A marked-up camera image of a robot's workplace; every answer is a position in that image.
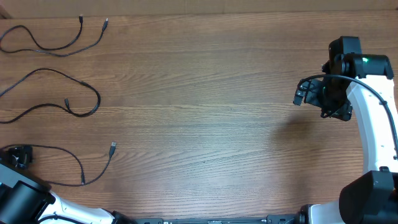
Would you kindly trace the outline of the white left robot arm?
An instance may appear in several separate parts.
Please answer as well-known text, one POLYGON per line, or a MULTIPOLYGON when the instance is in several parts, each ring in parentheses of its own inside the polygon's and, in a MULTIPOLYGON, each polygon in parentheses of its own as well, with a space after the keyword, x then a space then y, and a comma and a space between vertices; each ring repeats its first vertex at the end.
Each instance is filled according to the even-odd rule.
POLYGON ((1 223, 135 223, 117 211, 88 208, 60 198, 27 168, 32 145, 1 148, 1 223))

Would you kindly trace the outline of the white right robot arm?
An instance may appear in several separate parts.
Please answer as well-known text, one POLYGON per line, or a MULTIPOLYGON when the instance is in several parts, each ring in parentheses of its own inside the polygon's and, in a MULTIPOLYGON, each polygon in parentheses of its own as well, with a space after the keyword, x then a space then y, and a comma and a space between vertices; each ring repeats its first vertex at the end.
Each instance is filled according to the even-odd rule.
POLYGON ((291 223, 397 223, 397 108, 388 56, 364 54, 358 37, 329 44, 322 74, 299 81, 293 103, 321 109, 322 118, 355 116, 363 174, 338 200, 304 205, 291 223))

